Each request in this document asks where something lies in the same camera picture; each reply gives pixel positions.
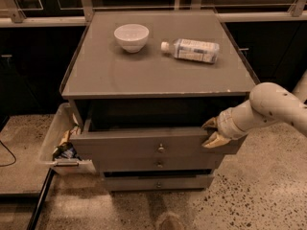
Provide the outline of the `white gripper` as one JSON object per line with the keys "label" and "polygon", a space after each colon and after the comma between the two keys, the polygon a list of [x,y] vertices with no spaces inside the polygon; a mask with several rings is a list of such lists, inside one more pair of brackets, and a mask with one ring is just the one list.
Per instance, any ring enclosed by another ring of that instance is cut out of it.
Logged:
{"label": "white gripper", "polygon": [[210,118],[201,127],[215,128],[219,131],[213,132],[212,135],[202,143],[202,146],[207,149],[226,145],[230,140],[238,140],[248,134],[246,131],[239,129],[235,124],[232,115],[232,107],[222,111],[218,118]]}

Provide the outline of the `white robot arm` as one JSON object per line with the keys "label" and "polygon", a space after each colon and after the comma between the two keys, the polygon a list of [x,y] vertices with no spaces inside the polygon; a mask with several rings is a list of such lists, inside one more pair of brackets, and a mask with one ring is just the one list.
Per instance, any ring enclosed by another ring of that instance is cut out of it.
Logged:
{"label": "white robot arm", "polygon": [[254,128],[269,127],[277,122],[307,135],[306,101],[307,71],[293,92],[273,82],[259,83],[252,88],[247,101],[222,111],[202,125],[202,128],[216,128],[202,145],[208,149],[223,146],[241,139]]}

